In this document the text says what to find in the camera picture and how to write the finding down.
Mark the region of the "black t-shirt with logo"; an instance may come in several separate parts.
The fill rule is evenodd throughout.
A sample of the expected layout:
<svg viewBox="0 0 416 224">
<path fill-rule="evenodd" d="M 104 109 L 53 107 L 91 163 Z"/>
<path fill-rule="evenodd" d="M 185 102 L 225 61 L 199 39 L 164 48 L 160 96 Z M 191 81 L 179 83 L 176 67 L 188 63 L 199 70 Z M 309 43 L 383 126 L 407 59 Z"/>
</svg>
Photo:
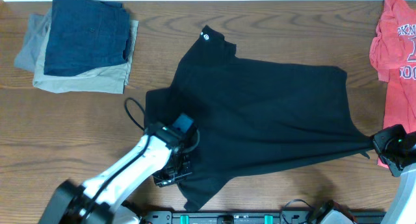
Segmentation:
<svg viewBox="0 0 416 224">
<path fill-rule="evenodd" d="M 371 139 L 353 124 L 347 74 L 335 66 L 279 64 L 236 56 L 204 27 L 169 87 L 146 94 L 146 124 L 191 117 L 200 134 L 192 174 L 178 184 L 195 212 L 231 179 L 365 153 Z"/>
</svg>

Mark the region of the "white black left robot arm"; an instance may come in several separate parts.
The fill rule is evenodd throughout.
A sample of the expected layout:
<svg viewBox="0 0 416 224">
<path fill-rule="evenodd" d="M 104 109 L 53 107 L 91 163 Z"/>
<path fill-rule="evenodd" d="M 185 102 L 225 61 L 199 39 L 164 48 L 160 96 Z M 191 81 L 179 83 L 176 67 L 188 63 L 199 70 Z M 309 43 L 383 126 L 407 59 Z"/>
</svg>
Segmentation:
<svg viewBox="0 0 416 224">
<path fill-rule="evenodd" d="M 70 180 L 60 184 L 39 222 L 140 223 L 125 200 L 148 177 L 160 187 L 185 180 L 192 173 L 188 154 L 199 140 L 193 122 L 150 125 L 136 146 L 104 172 L 78 186 Z"/>
</svg>

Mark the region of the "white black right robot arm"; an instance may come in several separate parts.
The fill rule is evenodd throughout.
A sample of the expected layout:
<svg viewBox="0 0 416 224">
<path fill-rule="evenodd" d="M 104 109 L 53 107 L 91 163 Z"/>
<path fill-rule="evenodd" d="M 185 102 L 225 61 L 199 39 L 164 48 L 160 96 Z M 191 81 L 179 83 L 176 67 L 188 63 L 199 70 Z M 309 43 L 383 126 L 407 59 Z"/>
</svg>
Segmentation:
<svg viewBox="0 0 416 224">
<path fill-rule="evenodd" d="M 415 223 L 415 133 L 407 133 L 402 125 L 393 125 L 373 135 L 372 142 L 379 159 L 387 165 L 392 176 L 400 179 L 395 198 L 381 222 Z M 335 201 L 328 201 L 306 222 L 356 224 L 358 219 Z"/>
</svg>

